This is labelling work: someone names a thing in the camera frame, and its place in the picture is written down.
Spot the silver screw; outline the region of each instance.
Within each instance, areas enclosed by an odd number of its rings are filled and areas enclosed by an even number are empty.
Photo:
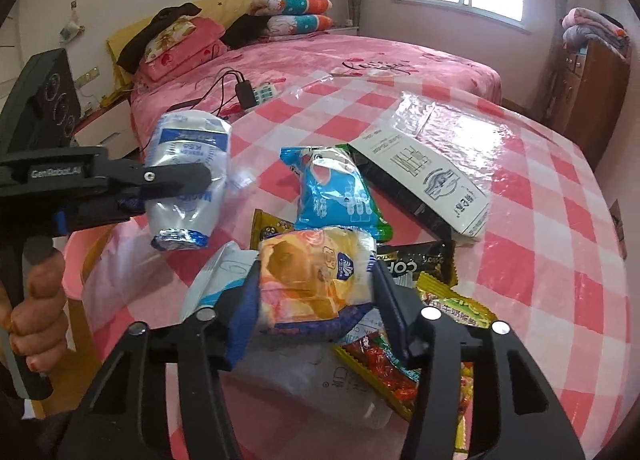
[[[142,335],[146,332],[146,323],[137,321],[129,325],[129,334],[131,335]]]
[[[420,315],[429,321],[435,321],[442,317],[442,312],[434,306],[428,306],[420,310]]]
[[[196,319],[198,321],[211,321],[216,317],[216,311],[209,307],[201,308],[196,312]]]
[[[491,329],[500,335],[506,335],[511,331],[511,327],[504,321],[496,321],[491,325]]]

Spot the headboard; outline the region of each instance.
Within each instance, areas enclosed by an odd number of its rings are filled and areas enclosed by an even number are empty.
[[[248,12],[251,2],[252,0],[200,0],[194,1],[194,4],[202,8],[202,12],[200,12],[201,16],[215,19],[224,25],[225,28],[229,28],[236,19]],[[173,5],[176,6],[181,4],[182,3],[173,3]],[[111,61],[113,61],[116,87],[126,86],[131,82],[131,76],[116,65],[116,61],[118,57],[120,57],[120,52],[133,36],[147,26],[152,19],[153,16],[141,19],[129,26],[121,28],[107,39],[107,51],[111,56]]]

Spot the finger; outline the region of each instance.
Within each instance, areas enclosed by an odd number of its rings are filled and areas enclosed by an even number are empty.
[[[63,339],[50,350],[27,357],[27,366],[32,372],[46,373],[58,364],[65,352],[66,339]]]
[[[11,302],[6,290],[0,283],[0,325],[7,331],[11,330]]]
[[[30,297],[11,312],[11,329],[18,335],[37,334],[58,319],[66,303],[62,289],[49,299]]]
[[[65,258],[53,250],[47,259],[35,265],[27,276],[27,289],[31,296],[39,299],[53,297],[62,287],[65,273]]]
[[[24,335],[22,337],[17,334],[11,334],[9,337],[11,348],[14,353],[18,355],[30,356],[41,354],[54,348],[65,338],[68,326],[69,323],[66,320],[66,315],[64,312],[61,312],[58,319],[42,332]]]

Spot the red and white tablecloth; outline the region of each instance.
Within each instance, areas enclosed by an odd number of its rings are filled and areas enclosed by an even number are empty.
[[[259,186],[222,216],[210,248],[160,255],[149,245],[145,217],[120,224],[83,293],[98,353],[106,357],[135,320],[152,327],[176,323],[184,294],[209,256],[230,239],[248,246],[255,208],[295,219],[300,186],[279,160],[282,146],[352,140],[378,119],[388,120],[400,90],[409,90],[472,110],[502,129],[490,141],[482,130],[462,133],[477,147],[487,140],[499,151],[481,184],[491,189],[486,233],[480,242],[456,249],[456,290],[511,323],[593,457],[620,409],[629,326],[625,270],[590,167],[562,136],[465,91],[410,78],[372,80],[315,80],[233,125],[233,166],[253,169]],[[374,196],[395,230],[394,243],[433,239],[383,195]],[[349,428],[276,392],[231,379],[224,387],[247,459],[399,456],[406,433],[399,418],[382,430]],[[175,374],[169,375],[168,390],[172,447],[182,459]]]

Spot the electrical socket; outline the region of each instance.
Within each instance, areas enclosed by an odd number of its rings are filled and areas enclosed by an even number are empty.
[[[80,77],[76,78],[76,80],[74,81],[76,84],[76,90],[79,90],[80,88],[82,88],[83,86],[85,86],[86,84],[94,80],[94,78],[98,77],[99,75],[100,75],[100,70],[98,69],[98,66],[96,66],[95,68],[92,68],[85,74],[80,75]]]

